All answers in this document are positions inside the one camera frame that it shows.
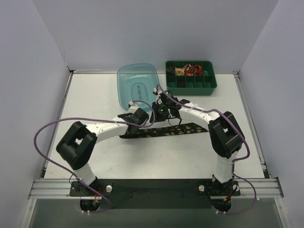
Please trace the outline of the black gold patterned tie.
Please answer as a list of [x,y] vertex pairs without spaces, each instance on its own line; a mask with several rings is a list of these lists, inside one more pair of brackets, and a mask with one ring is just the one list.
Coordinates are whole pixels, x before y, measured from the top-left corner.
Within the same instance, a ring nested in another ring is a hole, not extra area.
[[208,132],[207,129],[195,123],[185,123],[185,124],[178,124],[174,126],[161,127],[161,128],[139,129],[134,133],[121,135],[120,138],[122,139],[153,138],[153,137],[165,137],[165,136],[207,133],[207,132]]

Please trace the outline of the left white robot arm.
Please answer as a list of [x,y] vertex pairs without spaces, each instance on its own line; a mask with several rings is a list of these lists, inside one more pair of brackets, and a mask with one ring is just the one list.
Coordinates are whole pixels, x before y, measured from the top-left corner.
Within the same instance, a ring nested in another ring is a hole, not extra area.
[[120,114],[108,123],[82,124],[77,121],[71,125],[59,141],[56,151],[65,160],[73,173],[85,184],[91,185],[96,179],[89,160],[95,145],[103,140],[135,133],[149,119],[141,108]]

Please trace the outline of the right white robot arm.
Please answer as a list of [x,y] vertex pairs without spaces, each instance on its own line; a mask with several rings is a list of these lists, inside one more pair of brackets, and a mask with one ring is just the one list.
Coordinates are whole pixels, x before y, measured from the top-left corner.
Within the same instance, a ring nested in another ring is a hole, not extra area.
[[234,160],[245,137],[231,112],[206,112],[186,99],[179,101],[168,92],[157,95],[152,108],[155,116],[150,122],[177,118],[208,130],[212,148],[218,156],[213,179],[221,184],[233,179]]

